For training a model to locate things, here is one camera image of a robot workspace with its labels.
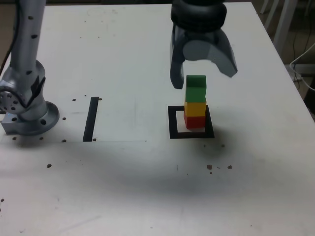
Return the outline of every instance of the floor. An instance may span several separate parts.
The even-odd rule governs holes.
[[[252,3],[258,12],[258,15],[264,24],[267,19],[268,11],[271,7],[272,0],[270,1],[269,5],[267,6],[267,11],[265,14],[259,14],[259,11],[262,7],[263,0],[252,0]],[[271,39],[273,39],[275,35],[275,31],[277,28],[278,20],[280,18],[282,6],[284,0],[280,0],[279,7],[275,13],[275,16],[270,24],[268,34]],[[305,17],[305,5],[307,0],[299,1],[297,9],[294,13],[294,19],[291,24],[290,32],[287,37],[286,44],[284,46],[283,52],[281,54],[281,58],[284,64],[289,64],[294,59],[294,51],[293,51],[293,41],[295,38],[295,57],[302,54],[305,48],[309,48],[315,42],[315,30],[310,32],[310,29],[315,29],[315,20],[311,19],[313,17],[315,19],[315,6],[311,9],[310,16]],[[13,28],[13,21],[14,21],[14,5],[8,4],[0,4],[0,61],[3,60],[4,55],[11,43],[12,40],[12,28]],[[308,36],[310,34],[309,42],[306,46],[306,42]],[[300,63],[315,63],[315,47],[309,51],[301,60]],[[312,78],[305,78],[307,83],[310,84],[312,82]],[[300,83],[300,86],[296,83],[297,88],[299,88],[299,92],[302,98],[305,97],[308,88],[304,85],[303,82]]]

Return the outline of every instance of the green block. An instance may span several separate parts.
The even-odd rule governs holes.
[[[206,101],[207,81],[205,75],[186,76],[186,102]]]

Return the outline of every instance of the black square outline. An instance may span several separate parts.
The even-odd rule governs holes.
[[[169,124],[169,138],[170,139],[205,139],[205,138],[215,137],[208,106],[206,107],[205,132],[178,133],[176,112],[183,111],[183,110],[184,110],[184,106],[168,106],[168,124]]]

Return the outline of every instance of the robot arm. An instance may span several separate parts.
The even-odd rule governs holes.
[[[7,112],[2,126],[7,134],[36,135],[59,120],[58,108],[43,97],[45,69],[36,60],[46,0],[15,2],[11,62],[0,81],[0,108]],[[225,16],[223,0],[174,0],[170,67],[174,88],[183,88],[185,60],[211,60],[229,77],[237,72],[231,46],[221,30]]]
[[[36,60],[46,0],[16,0],[10,66],[0,81],[0,107],[7,134],[36,135],[51,129],[58,108],[43,97],[45,69]]]
[[[237,73],[232,48],[221,30],[225,16],[222,0],[174,0],[170,70],[174,88],[183,88],[185,60],[207,59],[222,74],[232,77]]]

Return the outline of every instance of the red block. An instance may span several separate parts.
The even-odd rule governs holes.
[[[205,127],[206,117],[187,117],[184,112],[184,119],[187,129],[198,129]]]

